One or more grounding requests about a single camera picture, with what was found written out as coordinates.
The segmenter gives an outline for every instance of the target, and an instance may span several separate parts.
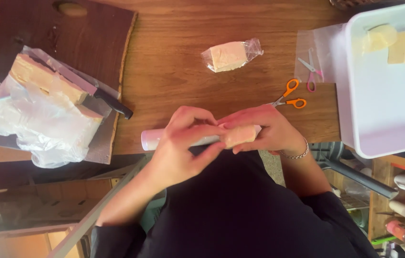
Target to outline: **dark wooden board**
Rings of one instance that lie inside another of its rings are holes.
[[[124,59],[137,13],[87,0],[76,2],[87,15],[60,13],[56,8],[60,1],[0,0],[0,83],[27,45],[121,92]],[[110,163],[117,121],[118,115],[112,111],[99,126],[85,160]],[[17,148],[10,137],[0,136],[0,146]]]

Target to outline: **floor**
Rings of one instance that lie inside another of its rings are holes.
[[[274,181],[285,186],[284,174],[282,174],[282,165],[280,164],[280,157],[269,154],[268,151],[260,150],[260,157],[263,160],[264,167],[268,174],[274,179]]]

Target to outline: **silver bracelet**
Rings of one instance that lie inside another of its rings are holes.
[[[282,154],[283,156],[285,156],[287,158],[292,158],[292,159],[302,158],[302,157],[306,156],[309,152],[309,144],[308,144],[308,141],[306,140],[306,138],[304,138],[304,142],[306,143],[306,150],[304,151],[303,154],[301,154],[299,156],[289,156],[287,154],[284,154],[282,151],[280,151],[280,154]]]

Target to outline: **hand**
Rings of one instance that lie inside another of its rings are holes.
[[[262,126],[253,142],[234,146],[234,154],[250,150],[281,150],[287,155],[298,156],[306,150],[303,136],[270,104],[238,111],[218,120],[218,124],[224,124],[226,129],[252,124]]]
[[[172,115],[144,171],[160,190],[198,175],[226,144],[216,142],[198,156],[193,156],[188,148],[205,136],[223,135],[225,132],[217,126],[217,120],[209,111],[182,106]]]

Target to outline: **wooden table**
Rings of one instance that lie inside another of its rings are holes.
[[[143,130],[166,126],[182,105],[210,110],[216,118],[275,101],[294,76],[298,30],[346,22],[350,16],[326,0],[103,0],[139,13],[124,66],[123,101],[134,110],[120,120],[114,154],[143,152]],[[200,53],[230,41],[259,38],[264,55],[245,67],[213,73]],[[309,142],[340,140],[334,84],[293,97],[304,109],[278,109]],[[0,161],[26,160],[28,153],[0,148]]]

